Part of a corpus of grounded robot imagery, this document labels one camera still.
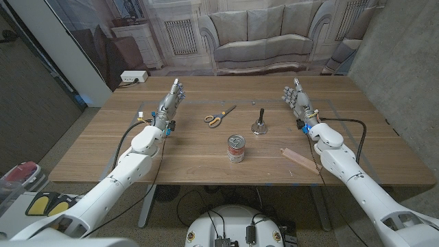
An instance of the scissors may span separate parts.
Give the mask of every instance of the scissors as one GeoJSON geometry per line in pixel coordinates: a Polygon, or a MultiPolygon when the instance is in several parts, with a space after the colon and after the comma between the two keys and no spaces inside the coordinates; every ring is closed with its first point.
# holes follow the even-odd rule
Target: scissors
{"type": "Polygon", "coordinates": [[[216,128],[221,123],[221,119],[226,116],[229,112],[231,112],[233,109],[235,109],[236,105],[230,107],[226,111],[222,112],[218,115],[209,115],[204,118],[205,123],[209,123],[210,128],[216,128]]]}

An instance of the radiator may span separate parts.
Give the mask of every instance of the radiator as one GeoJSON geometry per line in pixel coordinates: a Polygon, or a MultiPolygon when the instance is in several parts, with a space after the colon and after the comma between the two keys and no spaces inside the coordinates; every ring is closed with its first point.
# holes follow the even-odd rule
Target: radiator
{"type": "Polygon", "coordinates": [[[197,46],[191,20],[165,21],[174,55],[196,54],[197,46]]]}
{"type": "Polygon", "coordinates": [[[343,21],[338,30],[335,40],[343,40],[345,35],[349,32],[349,29],[354,25],[354,22],[358,19],[358,16],[366,8],[368,0],[349,1],[344,11],[343,21]]]}

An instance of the table leg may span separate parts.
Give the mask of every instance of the table leg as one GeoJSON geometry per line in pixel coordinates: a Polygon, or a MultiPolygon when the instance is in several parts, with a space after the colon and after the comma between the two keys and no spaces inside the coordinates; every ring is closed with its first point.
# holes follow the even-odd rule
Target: table leg
{"type": "MultiPolygon", "coordinates": [[[[151,185],[148,185],[146,191],[150,190],[151,185]]],[[[152,203],[154,202],[154,194],[156,193],[157,185],[152,185],[151,192],[143,199],[143,206],[139,216],[139,222],[137,225],[140,228],[145,228],[152,209],[152,203]]]]}
{"type": "Polygon", "coordinates": [[[324,203],[323,193],[319,186],[311,186],[311,195],[314,199],[314,204],[317,208],[318,217],[324,231],[331,230],[331,222],[329,221],[329,215],[327,207],[324,203]]]}

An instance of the wooden stick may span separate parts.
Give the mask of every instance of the wooden stick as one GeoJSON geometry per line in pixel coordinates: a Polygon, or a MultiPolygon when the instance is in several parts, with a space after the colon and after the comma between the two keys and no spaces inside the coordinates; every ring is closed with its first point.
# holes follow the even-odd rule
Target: wooden stick
{"type": "Polygon", "coordinates": [[[317,170],[316,164],[313,161],[310,161],[309,159],[303,157],[302,155],[292,150],[289,150],[288,148],[284,148],[284,149],[281,148],[281,152],[285,158],[288,158],[289,160],[303,166],[304,168],[308,169],[309,171],[317,175],[320,173],[319,171],[322,169],[322,166],[317,164],[318,166],[318,170],[317,170]]]}

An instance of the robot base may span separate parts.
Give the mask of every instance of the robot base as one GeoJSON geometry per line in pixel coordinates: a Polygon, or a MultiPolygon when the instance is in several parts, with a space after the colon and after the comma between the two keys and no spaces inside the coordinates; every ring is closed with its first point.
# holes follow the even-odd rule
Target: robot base
{"type": "MultiPolygon", "coordinates": [[[[222,238],[223,232],[225,232],[225,238],[230,238],[230,242],[233,243],[237,241],[239,246],[248,246],[246,242],[246,228],[251,225],[253,216],[260,212],[256,209],[240,205],[224,205],[214,208],[213,211],[219,213],[224,218],[225,222],[224,226],[221,217],[216,213],[209,211],[219,238],[222,238]]],[[[264,221],[255,225],[256,242],[250,246],[283,246],[283,240],[279,228],[270,218],[266,218],[265,215],[261,214],[254,217],[254,222],[256,223],[262,219],[264,219],[264,221]]],[[[215,239],[217,239],[217,235],[213,228],[212,221],[209,218],[209,215],[204,213],[189,227],[186,235],[185,246],[214,247],[215,239]]]]}

